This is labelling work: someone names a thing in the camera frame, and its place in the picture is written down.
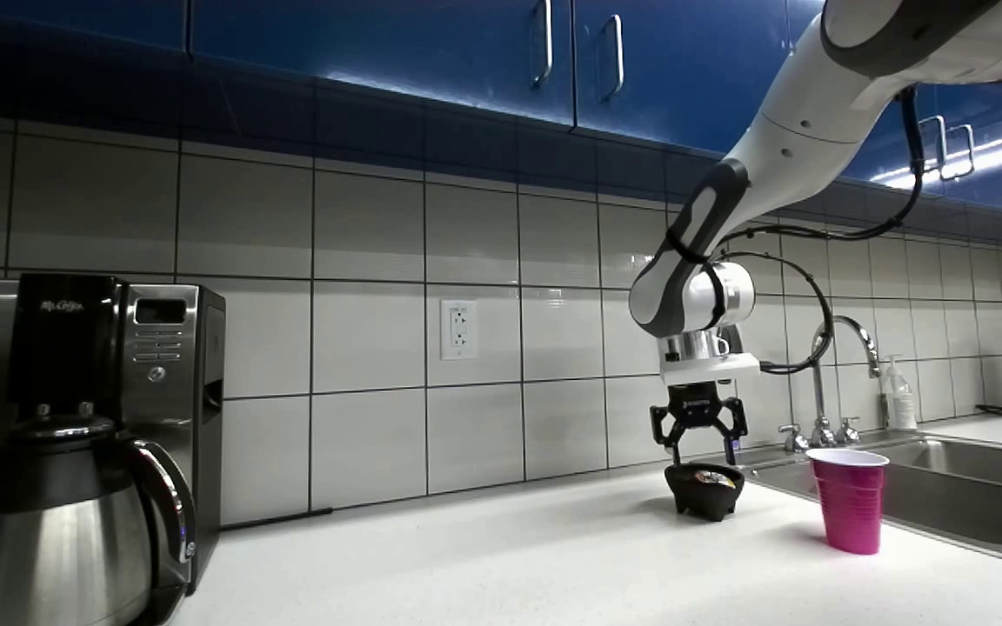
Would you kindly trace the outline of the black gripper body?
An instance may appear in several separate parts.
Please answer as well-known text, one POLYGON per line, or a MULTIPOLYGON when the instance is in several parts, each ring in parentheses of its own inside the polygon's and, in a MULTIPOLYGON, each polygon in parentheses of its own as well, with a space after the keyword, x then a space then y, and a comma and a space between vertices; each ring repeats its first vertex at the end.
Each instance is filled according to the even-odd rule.
POLYGON ((678 428, 718 428, 732 431, 732 412, 713 381, 685 381, 669 388, 669 412, 678 428))

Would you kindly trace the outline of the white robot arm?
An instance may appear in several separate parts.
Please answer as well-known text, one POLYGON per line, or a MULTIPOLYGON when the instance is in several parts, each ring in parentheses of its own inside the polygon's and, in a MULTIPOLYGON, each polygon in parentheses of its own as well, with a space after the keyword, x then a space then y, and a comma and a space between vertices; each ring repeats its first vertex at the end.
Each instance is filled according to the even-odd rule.
POLYGON ((734 150, 688 190, 636 270, 629 315, 662 347, 669 405, 653 442, 718 428, 728 463, 748 435, 746 405, 718 387, 779 373, 725 334, 754 307, 750 276, 718 247, 746 224, 821 195, 859 152, 883 109, 919 85, 1002 85, 1002 0, 825 0, 734 150))

